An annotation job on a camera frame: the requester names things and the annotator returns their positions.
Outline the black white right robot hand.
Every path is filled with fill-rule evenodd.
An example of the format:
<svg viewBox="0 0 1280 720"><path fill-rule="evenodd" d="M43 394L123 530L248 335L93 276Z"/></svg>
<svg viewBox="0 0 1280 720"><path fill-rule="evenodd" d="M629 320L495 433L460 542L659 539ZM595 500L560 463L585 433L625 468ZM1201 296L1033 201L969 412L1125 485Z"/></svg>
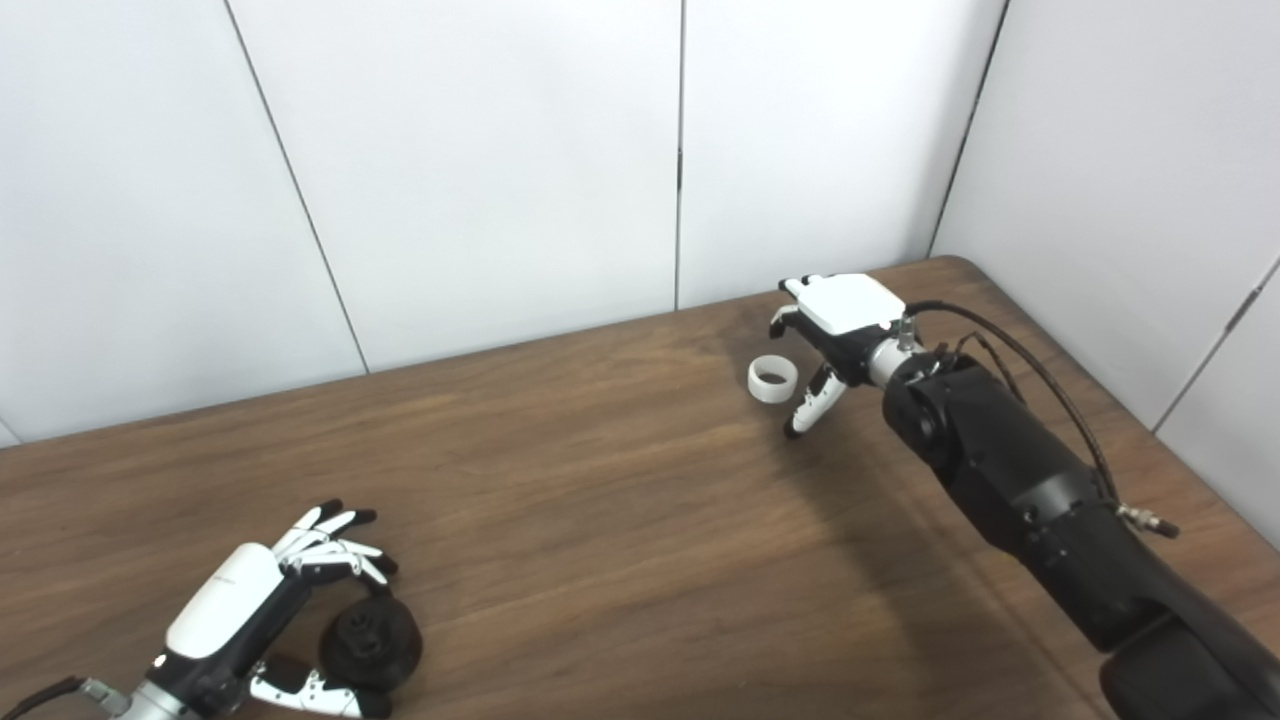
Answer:
<svg viewBox="0 0 1280 720"><path fill-rule="evenodd" d="M868 274L795 277L781 281L778 288L792 302L771 318L768 336L778 340L795 331L822 359L783 425L790 439L805 436L846 389L883 389L920 352L906 304Z"/></svg>

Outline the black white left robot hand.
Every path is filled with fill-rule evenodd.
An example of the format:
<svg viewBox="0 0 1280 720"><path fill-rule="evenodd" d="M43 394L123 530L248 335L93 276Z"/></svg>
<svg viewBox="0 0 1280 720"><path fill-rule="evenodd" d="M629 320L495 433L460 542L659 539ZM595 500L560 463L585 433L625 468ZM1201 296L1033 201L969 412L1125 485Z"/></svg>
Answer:
<svg viewBox="0 0 1280 720"><path fill-rule="evenodd" d="M343 537L376 519L372 509L346 509L333 498L311 507L274 544L239 544L166 629L124 716L218 719L257 701L320 717L388 719L387 692L268 655L316 588L351 579L388 591L396 562Z"/></svg>

